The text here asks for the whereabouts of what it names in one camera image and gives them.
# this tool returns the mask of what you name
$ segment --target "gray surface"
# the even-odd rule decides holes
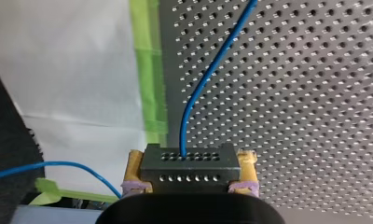
[[[240,171],[232,144],[190,148],[185,158],[178,148],[149,144],[140,167],[142,180],[151,182],[155,192],[227,192]]]
[[[246,2],[161,1],[169,146]],[[190,147],[256,150],[262,197],[373,217],[373,0],[259,1],[200,96]]]
[[[94,224],[102,211],[19,206],[11,224]]]

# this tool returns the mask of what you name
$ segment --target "black rounded object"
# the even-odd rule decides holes
[[[108,207],[96,224],[243,223],[284,224],[270,205],[252,196],[218,194],[139,194]]]

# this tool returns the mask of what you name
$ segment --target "blue wire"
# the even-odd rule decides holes
[[[114,192],[115,195],[117,195],[117,197],[119,197],[119,199],[122,197],[119,191],[117,191],[117,189],[114,188],[114,186],[111,185],[110,182],[108,182],[108,180],[106,180],[104,177],[97,174],[95,171],[90,169],[88,166],[82,165],[80,163],[73,162],[73,161],[44,161],[44,162],[39,162],[35,164],[19,166],[19,167],[5,170],[5,171],[1,171],[0,178],[8,176],[8,175],[15,175],[18,173],[39,169],[44,166],[74,166],[74,167],[81,168],[87,171],[88,173],[90,173],[91,175],[94,175],[94,177],[98,178],[100,181],[102,181],[107,187],[109,187]]]
[[[233,28],[233,31],[228,36],[225,43],[222,45],[221,49],[218,51],[218,53],[215,55],[212,63],[210,64],[209,68],[204,73],[203,77],[201,78],[198,86],[196,89],[192,92],[190,95],[190,98],[188,102],[186,103],[186,108],[184,110],[183,118],[181,120],[181,129],[180,129],[180,154],[182,157],[185,157],[187,155],[187,122],[189,120],[190,111],[192,110],[192,106],[195,104],[196,100],[198,99],[200,92],[203,90],[204,86],[206,85],[208,79],[210,78],[213,71],[218,67],[221,60],[225,57],[227,54],[228,48],[233,43],[233,39],[239,34],[242,27],[244,26],[244,23],[249,18],[251,12],[256,7],[257,0],[250,0],[245,7],[244,11],[242,12],[241,16],[239,17],[239,20],[237,21],[235,27]]]

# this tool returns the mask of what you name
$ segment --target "perforated metal panel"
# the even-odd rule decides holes
[[[169,144],[246,2],[160,1]],[[254,149],[262,198],[373,217],[373,0],[266,0],[195,105],[190,147]]]

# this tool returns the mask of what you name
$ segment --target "cable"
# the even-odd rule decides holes
[[[198,86],[190,95],[188,102],[186,103],[186,108],[184,110],[183,118],[181,120],[181,129],[180,129],[180,154],[182,157],[187,155],[187,122],[189,120],[190,111],[192,110],[192,106],[195,104],[196,100],[198,99],[200,92],[203,90],[204,86],[206,85],[208,79],[210,78],[213,71],[218,67],[219,63],[221,62],[222,58],[226,55],[228,48],[233,43],[233,39],[238,35],[241,31],[244,23],[247,21],[248,17],[250,16],[251,12],[256,7],[257,0],[250,0],[245,7],[244,11],[242,12],[239,20],[237,21],[236,25],[233,27],[233,31],[228,36],[225,43],[222,45],[221,49],[215,55],[213,61],[211,62],[209,68],[204,73],[203,77],[201,78]]]
[[[98,178],[100,181],[102,181],[109,189],[111,189],[111,191],[114,192],[115,195],[117,195],[117,197],[119,197],[119,199],[122,197],[122,195],[119,193],[119,191],[117,191],[117,189],[114,188],[114,186],[111,185],[110,182],[108,182],[108,180],[106,180],[104,177],[97,174],[95,171],[90,169],[88,166],[82,165],[80,163],[73,162],[73,161],[44,161],[44,162],[39,162],[39,163],[35,163],[35,164],[19,166],[19,167],[15,167],[15,168],[5,170],[5,171],[1,171],[0,172],[0,178],[8,176],[8,175],[15,175],[15,174],[18,174],[18,173],[39,169],[39,168],[42,168],[44,166],[74,166],[74,167],[81,168],[81,169],[87,171],[88,173],[90,173],[91,175],[94,175],[94,177]]]

